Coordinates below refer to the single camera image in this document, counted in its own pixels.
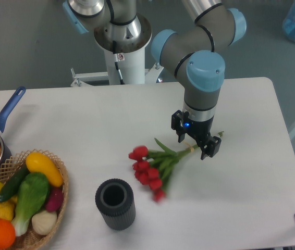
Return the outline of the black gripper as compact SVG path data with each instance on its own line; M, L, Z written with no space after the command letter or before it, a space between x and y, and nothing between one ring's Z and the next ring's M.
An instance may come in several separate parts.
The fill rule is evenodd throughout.
M178 142L182 142L186 134L195 139L202 151L201 160L206 157L214 157L218 153L222 142L220 137L211 136L210 134L213 118L207 121L195 121L189 118L187 111L182 115L180 110L171 116L171 128L176 131Z

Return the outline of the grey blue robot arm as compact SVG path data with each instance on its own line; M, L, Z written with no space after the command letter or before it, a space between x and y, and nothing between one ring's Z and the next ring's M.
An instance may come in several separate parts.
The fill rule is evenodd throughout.
M64 1L68 18L80 33L92 32L104 51L111 85L145 82L145 48L156 63L184 87L183 108L171 118L178 139L192 137L202 158L213 157L221 140L210 129L225 62L218 51L241 39L247 29L244 15L221 1L184 1L195 26L186 34L167 29L152 35L136 1Z

